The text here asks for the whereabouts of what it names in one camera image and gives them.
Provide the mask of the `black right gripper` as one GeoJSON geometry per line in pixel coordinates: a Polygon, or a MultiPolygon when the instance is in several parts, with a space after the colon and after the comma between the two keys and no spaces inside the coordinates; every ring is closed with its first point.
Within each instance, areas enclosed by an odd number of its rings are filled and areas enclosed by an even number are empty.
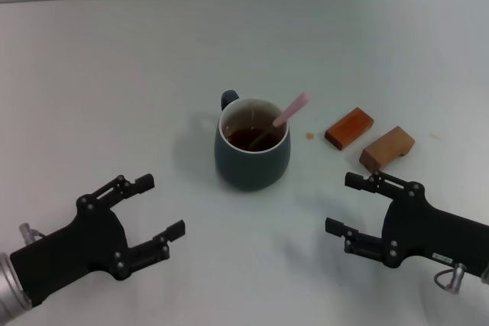
{"type": "Polygon", "coordinates": [[[344,251],[397,268],[408,257],[426,259],[483,276],[488,268],[488,226],[430,205],[423,185],[375,171],[368,178],[345,175],[345,186],[392,199],[381,238],[363,234],[331,218],[325,232],[345,239],[344,251]]]}

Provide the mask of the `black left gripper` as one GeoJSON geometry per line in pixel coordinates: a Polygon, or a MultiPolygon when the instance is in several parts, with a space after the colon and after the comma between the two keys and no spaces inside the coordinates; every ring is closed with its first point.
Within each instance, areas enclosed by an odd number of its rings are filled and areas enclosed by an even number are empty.
{"type": "Polygon", "coordinates": [[[124,228],[111,208],[154,188],[154,177],[134,182],[118,175],[76,203],[76,216],[64,228],[10,255],[21,287],[34,307],[50,295],[89,273],[102,271],[119,281],[170,258],[169,243],[186,234],[180,220],[135,247],[129,247],[124,228]]]}

